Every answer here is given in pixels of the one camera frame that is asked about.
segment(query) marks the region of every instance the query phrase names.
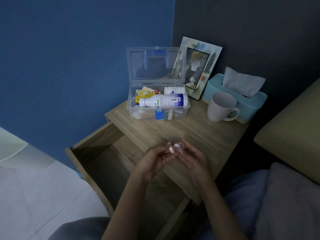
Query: light blue tissue box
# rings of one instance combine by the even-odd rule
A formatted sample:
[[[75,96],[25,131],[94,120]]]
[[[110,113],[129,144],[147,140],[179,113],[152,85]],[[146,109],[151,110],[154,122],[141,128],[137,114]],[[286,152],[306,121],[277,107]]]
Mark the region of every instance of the light blue tissue box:
[[[264,92],[260,91],[253,95],[251,98],[242,96],[222,86],[223,77],[223,74],[218,73],[208,81],[207,86],[202,95],[202,101],[209,104],[212,96],[216,92],[227,92],[237,100],[236,107],[240,109],[240,114],[235,120],[241,124],[248,123],[258,112],[258,110],[262,107],[268,96]]]

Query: hand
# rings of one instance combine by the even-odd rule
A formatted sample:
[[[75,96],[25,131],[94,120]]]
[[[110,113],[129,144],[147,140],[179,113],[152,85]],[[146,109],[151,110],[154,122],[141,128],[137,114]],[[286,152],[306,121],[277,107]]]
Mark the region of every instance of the hand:
[[[186,147],[184,150],[179,149],[178,158],[190,170],[192,181],[203,196],[209,186],[214,184],[207,156],[185,139],[181,141]]]
[[[132,173],[142,177],[146,183],[149,183],[163,166],[177,155],[178,153],[171,154],[166,145],[151,147],[140,158]]]

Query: mug handle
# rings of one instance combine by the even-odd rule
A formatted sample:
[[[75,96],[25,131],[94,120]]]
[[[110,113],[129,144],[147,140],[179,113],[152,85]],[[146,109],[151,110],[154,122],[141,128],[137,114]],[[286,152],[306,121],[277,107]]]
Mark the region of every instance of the mug handle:
[[[232,110],[232,111],[234,111],[234,110],[238,111],[238,114],[237,114],[235,117],[232,117],[232,118],[228,118],[228,117],[226,117],[226,118],[224,118],[223,120],[224,120],[224,121],[231,121],[231,120],[235,120],[235,119],[239,116],[239,114],[240,114],[240,109],[238,109],[238,108],[233,108],[233,110]]]

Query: beige headboard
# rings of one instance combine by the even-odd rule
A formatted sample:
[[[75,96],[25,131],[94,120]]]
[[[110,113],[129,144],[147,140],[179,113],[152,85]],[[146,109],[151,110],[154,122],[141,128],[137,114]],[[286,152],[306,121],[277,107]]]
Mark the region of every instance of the beige headboard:
[[[320,78],[266,124],[254,141],[320,184]]]

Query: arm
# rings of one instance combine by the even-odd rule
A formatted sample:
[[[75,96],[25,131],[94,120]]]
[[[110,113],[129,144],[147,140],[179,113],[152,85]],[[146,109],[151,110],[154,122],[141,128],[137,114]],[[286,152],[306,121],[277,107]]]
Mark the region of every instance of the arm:
[[[102,236],[107,239],[136,239],[139,215],[148,183],[177,153],[171,154],[167,146],[147,150],[132,171],[109,225]]]
[[[214,235],[219,240],[247,239],[220,194],[210,172],[207,156],[186,140],[178,158],[187,165],[192,181],[202,195]]]

